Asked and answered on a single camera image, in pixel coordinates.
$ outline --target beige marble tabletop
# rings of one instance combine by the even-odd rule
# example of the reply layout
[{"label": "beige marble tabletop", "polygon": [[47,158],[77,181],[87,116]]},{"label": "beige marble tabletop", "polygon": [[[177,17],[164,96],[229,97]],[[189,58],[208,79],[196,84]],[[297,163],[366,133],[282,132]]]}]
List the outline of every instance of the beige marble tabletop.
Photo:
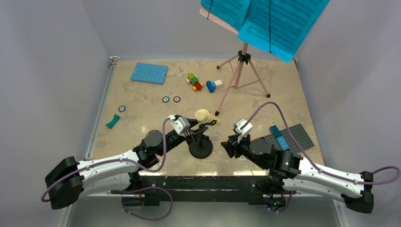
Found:
[{"label": "beige marble tabletop", "polygon": [[[167,77],[163,85],[131,81],[131,75],[137,62],[168,66]],[[222,61],[118,61],[111,83],[105,110],[99,125],[93,158],[118,155],[140,144],[150,130],[162,129],[163,120],[171,114],[180,114],[194,118],[199,109],[214,113],[223,96],[225,87],[232,75],[230,64],[219,70],[216,66]],[[239,119],[248,119],[264,102],[276,102],[286,117],[289,126],[301,123],[315,146],[307,150],[316,163],[323,164],[322,155],[306,104],[304,92],[294,62],[254,61],[264,84],[271,94],[267,98],[259,83],[240,89],[230,89],[220,111],[223,124],[212,126],[206,131],[213,142],[213,153],[205,159],[196,159],[188,151],[184,142],[167,154],[163,169],[152,175],[265,175],[258,166],[240,157],[229,158],[220,142],[226,141],[233,134],[233,125]],[[193,92],[191,85],[185,82],[189,73],[194,73],[206,86],[207,80],[222,80],[224,88],[210,93],[205,87]],[[244,65],[239,85],[255,81],[257,78],[250,65]],[[162,97],[170,97],[168,103]],[[180,96],[179,103],[173,102],[174,96]],[[126,111],[118,112],[118,107],[126,106]],[[118,114],[121,119],[109,129],[106,123]],[[265,106],[253,119],[251,139],[270,134],[269,127],[277,125],[284,129],[279,112],[273,105]],[[166,132],[172,130],[170,124]]]}]

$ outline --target music stand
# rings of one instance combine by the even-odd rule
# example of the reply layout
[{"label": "music stand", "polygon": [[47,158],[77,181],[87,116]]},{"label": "music stand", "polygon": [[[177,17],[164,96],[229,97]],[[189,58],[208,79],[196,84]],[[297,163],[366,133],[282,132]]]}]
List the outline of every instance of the music stand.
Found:
[{"label": "music stand", "polygon": [[[204,8],[201,8],[199,10],[199,12],[200,12],[200,14],[202,16],[208,18],[209,20],[212,20],[216,24],[228,29],[229,31],[231,31],[231,32],[233,32],[235,34],[238,34],[238,31],[236,31],[233,27],[231,27],[229,24],[224,22],[222,19],[220,19],[220,18],[214,16],[213,14],[209,13],[209,11],[205,10]],[[226,96],[228,94],[229,89],[232,88],[232,87],[234,89],[238,89],[238,88],[245,87],[245,86],[254,84],[256,82],[259,82],[261,84],[264,92],[266,93],[266,97],[270,98],[270,93],[267,91],[267,88],[263,84],[263,81],[262,81],[258,71],[256,70],[255,65],[253,64],[253,62],[251,60],[251,55],[246,52],[247,49],[248,49],[248,44],[244,42],[242,50],[238,51],[238,53],[236,55],[234,55],[232,58],[228,59],[227,61],[225,61],[225,62],[223,62],[223,63],[221,63],[220,65],[217,66],[217,69],[220,69],[223,65],[229,63],[230,61],[232,61],[232,60],[234,60],[235,58],[238,57],[237,66],[235,67],[235,70],[233,71],[233,75],[231,76],[230,82],[228,83],[228,85],[226,87],[226,91],[225,91],[225,93],[224,93],[224,95],[223,95],[223,97],[222,97],[222,99],[220,101],[220,104],[218,105],[218,108],[217,108],[217,110],[215,112],[216,116],[219,115],[220,110],[221,110],[221,106],[224,103],[224,100],[225,100],[225,98],[226,98]],[[242,86],[238,86],[239,79],[241,77],[241,71],[242,71],[242,68],[244,66],[244,62],[246,64],[249,63],[251,65],[251,67],[252,67],[256,77],[258,78],[258,80],[254,81],[254,82],[251,82],[251,83],[248,83],[248,84],[245,84],[245,85],[242,85]]]}]

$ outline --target gray floor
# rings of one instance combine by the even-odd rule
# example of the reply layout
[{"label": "gray floor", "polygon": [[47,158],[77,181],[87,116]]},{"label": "gray floor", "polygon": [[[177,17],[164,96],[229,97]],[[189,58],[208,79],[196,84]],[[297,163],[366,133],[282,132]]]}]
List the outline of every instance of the gray floor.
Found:
[{"label": "gray floor", "polygon": [[[289,208],[276,215],[263,206],[247,203],[175,202],[170,215],[161,221],[144,221],[121,212],[119,197],[85,197],[77,201],[69,227],[339,227],[333,200],[324,197],[295,197]],[[142,207],[136,213],[162,216],[169,203]]]}]

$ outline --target sheet music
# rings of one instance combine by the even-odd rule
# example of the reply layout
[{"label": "sheet music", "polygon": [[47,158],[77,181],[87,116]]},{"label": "sheet music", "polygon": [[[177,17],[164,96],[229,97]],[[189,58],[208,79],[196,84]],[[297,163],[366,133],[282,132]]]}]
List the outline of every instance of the sheet music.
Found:
[{"label": "sheet music", "polygon": [[211,4],[212,0],[201,0],[200,3],[207,11],[210,9],[211,14],[239,31],[251,0],[213,0],[213,4]]},{"label": "sheet music", "polygon": [[264,51],[271,51],[288,63],[328,2],[252,0],[238,38]]}]

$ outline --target tripod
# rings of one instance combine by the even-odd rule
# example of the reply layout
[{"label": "tripod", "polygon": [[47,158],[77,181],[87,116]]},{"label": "tripod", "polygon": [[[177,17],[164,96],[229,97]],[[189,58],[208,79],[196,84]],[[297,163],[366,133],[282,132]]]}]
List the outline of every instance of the tripod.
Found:
[{"label": "tripod", "polygon": [[[234,70],[234,72],[233,72],[233,75],[232,75],[232,77],[231,77],[231,79],[230,79],[230,82],[228,83],[228,86],[227,86],[226,91],[225,91],[225,93],[224,93],[224,95],[223,95],[223,98],[221,99],[220,104],[218,105],[218,109],[217,109],[216,112],[215,112],[215,115],[216,115],[216,116],[218,116],[218,114],[220,113],[221,106],[222,106],[223,103],[224,103],[224,99],[225,99],[226,96],[227,96],[228,90],[229,90],[230,88],[232,88],[232,87],[233,87],[234,89],[237,89],[237,88],[245,87],[245,86],[254,84],[254,83],[256,83],[256,82],[259,82],[259,83],[262,85],[262,88],[263,88],[264,92],[266,93],[266,97],[267,97],[267,98],[270,98],[270,93],[267,91],[265,85],[263,84],[262,79],[261,79],[261,77],[260,77],[258,71],[256,70],[255,65],[253,64],[253,62],[252,62],[252,60],[251,60],[251,55],[248,54],[248,53],[246,53],[246,50],[247,50],[247,49],[248,49],[248,44],[247,44],[247,43],[244,43],[244,46],[242,47],[242,50],[241,50],[241,51],[238,51],[238,54],[234,55],[232,58],[228,59],[227,61],[225,61],[225,62],[223,62],[223,63],[221,63],[220,65],[217,66],[217,69],[220,69],[223,65],[229,63],[230,61],[232,61],[232,60],[234,60],[236,57],[238,57],[237,66],[236,66],[236,68],[235,68],[235,70]],[[251,67],[252,67],[252,69],[253,69],[253,71],[254,71],[256,77],[258,78],[258,80],[254,81],[254,82],[251,82],[251,83],[249,83],[249,84],[245,84],[245,85],[242,85],[242,86],[238,86],[239,79],[240,79],[240,77],[241,77],[242,67],[244,66],[244,62],[245,62],[246,64],[248,64],[248,62],[249,62],[249,64],[251,65]]]}]

